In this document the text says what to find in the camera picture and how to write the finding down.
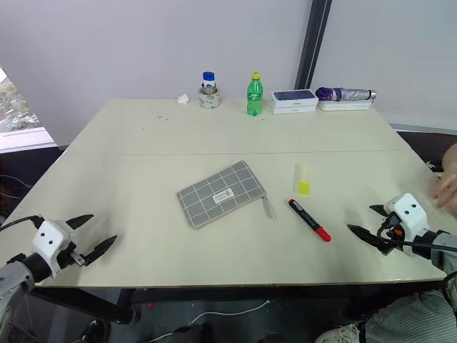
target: tape roll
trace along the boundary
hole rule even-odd
[[[199,102],[200,106],[204,109],[215,109],[221,103],[219,98],[219,91],[216,88],[216,91],[213,94],[205,94],[203,89],[199,90]]]

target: zipper pull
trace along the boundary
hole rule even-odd
[[[262,197],[262,202],[263,202],[263,209],[265,210],[265,213],[268,217],[272,219],[276,219],[276,213],[274,211],[273,205],[271,204],[270,200],[268,200],[268,197],[264,196]]]

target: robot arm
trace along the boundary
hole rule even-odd
[[[349,229],[385,255],[397,248],[408,256],[430,259],[433,266],[448,275],[443,281],[443,294],[456,311],[457,237],[441,230],[431,231],[426,212],[409,193],[393,198],[384,206],[370,208],[385,217],[377,235],[356,225],[348,225]]]
[[[86,214],[67,222],[44,220],[38,216],[27,218],[38,229],[32,241],[32,254],[28,257],[16,255],[0,268],[0,343],[7,342],[14,309],[35,283],[57,277],[62,269],[75,263],[80,267],[90,265],[114,243],[117,236],[98,244],[88,255],[75,251],[76,245],[71,241],[74,230],[92,217],[92,214]]]

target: human hand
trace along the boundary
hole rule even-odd
[[[445,207],[448,211],[457,208],[457,163],[446,169],[431,195],[438,200],[438,207]]]

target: blue lid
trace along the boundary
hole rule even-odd
[[[203,72],[203,80],[205,81],[214,81],[214,73],[212,71]]]

